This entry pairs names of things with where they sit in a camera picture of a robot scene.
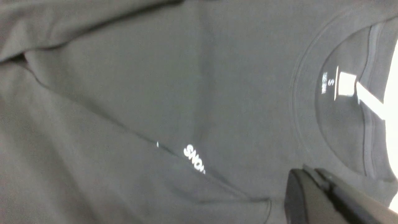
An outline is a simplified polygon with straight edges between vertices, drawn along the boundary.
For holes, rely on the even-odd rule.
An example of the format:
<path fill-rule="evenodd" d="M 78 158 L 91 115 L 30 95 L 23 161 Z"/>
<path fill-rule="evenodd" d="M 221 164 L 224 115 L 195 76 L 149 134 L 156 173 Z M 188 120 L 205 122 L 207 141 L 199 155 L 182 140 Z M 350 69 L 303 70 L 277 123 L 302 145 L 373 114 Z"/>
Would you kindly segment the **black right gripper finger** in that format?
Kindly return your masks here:
<path fill-rule="evenodd" d="M 396 224 L 397 213 L 325 169 L 291 169 L 284 201 L 288 224 Z"/>

